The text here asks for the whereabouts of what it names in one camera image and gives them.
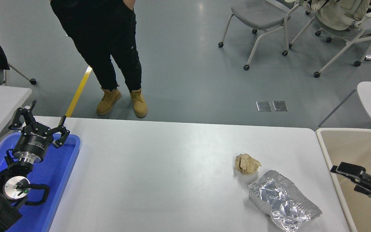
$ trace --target chair leg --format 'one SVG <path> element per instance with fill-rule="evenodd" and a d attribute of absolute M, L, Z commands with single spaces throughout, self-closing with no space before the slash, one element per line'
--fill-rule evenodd
<path fill-rule="evenodd" d="M 355 89 L 353 89 L 352 90 L 352 92 L 351 93 L 349 93 L 349 95 L 347 95 L 347 97 L 340 103 L 340 104 L 338 104 L 337 105 L 337 107 L 336 108 L 334 108 L 334 110 L 332 111 L 332 112 L 330 112 L 329 113 L 329 115 L 327 115 L 327 117 L 325 118 L 325 119 L 323 119 L 323 121 L 319 124 L 319 127 L 328 119 L 328 118 L 330 118 L 330 116 L 334 113 L 334 112 L 336 112 L 336 110 L 339 108 L 339 107 L 341 107 L 341 105 L 343 105 L 343 103 L 347 100 L 347 99 L 349 99 L 349 97 L 355 92 L 357 90 L 357 88 L 355 88 Z"/>
<path fill-rule="evenodd" d="M 290 10 L 289 14 L 291 14 L 292 12 L 294 12 L 299 7 L 300 7 L 300 5 L 297 3 Z M 286 51 L 289 51 L 289 49 L 290 49 L 290 47 L 289 47 L 289 32 L 288 32 L 288 29 L 287 29 L 287 24 L 288 24 L 288 17 L 286 16 L 284 18 L 284 21 L 283 21 L 283 27 L 284 27 L 284 43 L 285 43 Z"/>
<path fill-rule="evenodd" d="M 247 66 L 250 66 L 250 64 L 251 64 L 251 62 L 252 62 L 252 59 L 253 59 L 254 53 L 256 52 L 257 47 L 259 46 L 259 41 L 260 41 L 264 36 L 269 35 L 269 34 L 272 34 L 272 33 L 277 32 L 277 31 L 280 31 L 281 29 L 283 29 L 283 26 L 280 26 L 280 27 L 278 27 L 278 28 L 276 28 L 276 29 L 273 29 L 273 30 L 271 30 L 271 31 L 265 32 L 265 33 L 263 33 L 262 35 L 260 35 L 260 36 L 257 38 L 256 42 L 254 43 L 253 50 L 252 50 L 252 52 L 251 52 L 251 54 L 250 54 L 249 60 L 247 60 L 247 64 L 246 64 Z"/>
<path fill-rule="evenodd" d="M 5 85 L 10 86 L 9 70 L 4 70 L 5 73 Z"/>
<path fill-rule="evenodd" d="M 363 42 L 363 41 L 371 41 L 371 36 L 370 37 L 366 37 L 366 38 L 359 38 L 358 43 L 359 42 Z M 370 51 L 370 49 L 371 49 L 371 42 L 370 42 L 370 45 L 367 47 L 367 50 L 365 51 L 365 53 L 361 57 L 360 62 L 363 62 L 365 60 L 365 57 L 367 56 L 367 54 Z"/>
<path fill-rule="evenodd" d="M 227 30 L 228 30 L 228 27 L 230 26 L 231 18 L 233 18 L 233 16 L 234 16 L 234 14 L 231 14 L 230 17 L 228 17 L 227 26 L 225 27 L 225 31 L 224 31 L 224 35 L 223 35 L 223 38 L 221 40 L 221 43 L 224 42 L 225 34 L 227 34 Z"/>
<path fill-rule="evenodd" d="M 315 21 L 315 18 L 313 17 L 306 25 L 305 27 L 294 37 L 294 39 L 290 42 L 291 45 L 294 44 L 294 42 L 301 36 L 303 33 L 307 30 L 307 28 Z"/>
<path fill-rule="evenodd" d="M 337 58 L 339 58 L 352 44 L 354 43 L 358 43 L 358 42 L 362 42 L 362 41 L 367 41 L 365 40 L 365 38 L 360 38 L 363 34 L 363 30 L 362 32 L 360 32 L 354 39 L 352 39 L 352 41 L 349 41 L 346 43 L 346 46 L 340 50 L 328 63 L 326 63 L 326 65 L 323 66 L 323 68 L 321 68 L 321 70 L 319 70 L 318 72 L 319 73 L 322 73 L 325 69 L 327 69 L 327 67 L 329 65 L 331 65 L 333 62 L 336 61 Z"/>
<path fill-rule="evenodd" d="M 22 74 L 20 71 L 18 71 L 18 69 L 16 69 L 15 67 L 13 67 L 10 63 L 8 64 L 8 66 L 10 68 L 12 68 L 13 70 L 15 70 L 15 72 L 18 72 L 19 75 L 22 75 L 23 78 L 27 79 L 28 81 L 31 81 L 30 79 L 28 79 L 28 77 L 26 77 L 24 74 Z"/>

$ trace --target yellow floor line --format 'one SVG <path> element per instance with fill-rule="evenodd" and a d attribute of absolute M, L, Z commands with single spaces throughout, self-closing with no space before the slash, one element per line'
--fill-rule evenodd
<path fill-rule="evenodd" d="M 84 89 L 84 86 L 87 83 L 87 80 L 88 80 L 88 77 L 90 76 L 91 71 L 92 71 L 92 68 L 88 66 L 87 70 L 85 71 L 84 76 L 82 77 L 81 83 L 77 91 L 74 94 L 74 98 L 72 99 L 71 104 L 68 107 L 67 113 L 65 114 L 67 117 L 71 117 L 71 114 L 74 111 L 75 106 L 77 105 L 78 99 L 81 96 L 82 90 Z"/>

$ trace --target person in jeans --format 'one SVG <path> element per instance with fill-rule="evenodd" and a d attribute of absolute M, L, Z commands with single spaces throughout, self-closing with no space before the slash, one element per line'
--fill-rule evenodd
<path fill-rule="evenodd" d="M 112 56 L 121 69 L 138 118 L 147 115 L 141 91 L 141 64 L 135 41 L 135 0 L 50 0 L 67 35 L 91 66 L 104 96 L 97 114 L 108 113 L 121 98 L 111 63 Z"/>

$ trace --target crumpled paper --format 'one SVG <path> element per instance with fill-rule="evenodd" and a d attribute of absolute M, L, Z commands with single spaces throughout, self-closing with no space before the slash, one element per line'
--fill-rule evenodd
<path fill-rule="evenodd" d="M 258 160 L 244 153 L 236 157 L 234 169 L 249 175 L 255 173 L 260 166 L 261 163 Z"/>

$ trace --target person's hand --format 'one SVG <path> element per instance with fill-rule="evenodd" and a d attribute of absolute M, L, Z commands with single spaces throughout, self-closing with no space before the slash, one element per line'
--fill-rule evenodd
<path fill-rule="evenodd" d="M 122 2 L 131 10 L 134 9 L 135 0 L 122 0 Z"/>

